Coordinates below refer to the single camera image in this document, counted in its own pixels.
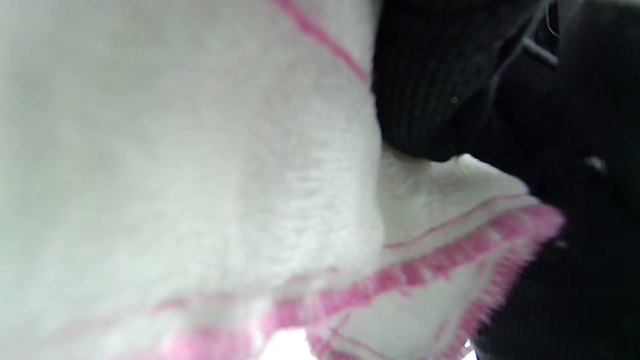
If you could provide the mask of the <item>person's left hand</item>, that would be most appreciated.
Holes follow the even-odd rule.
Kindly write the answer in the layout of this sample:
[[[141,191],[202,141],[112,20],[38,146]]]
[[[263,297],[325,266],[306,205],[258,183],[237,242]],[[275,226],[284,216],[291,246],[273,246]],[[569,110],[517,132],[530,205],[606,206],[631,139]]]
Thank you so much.
[[[372,90],[409,157],[469,154],[565,218],[471,336],[479,360],[639,358],[639,2],[581,0],[555,68],[544,0],[384,0]]]

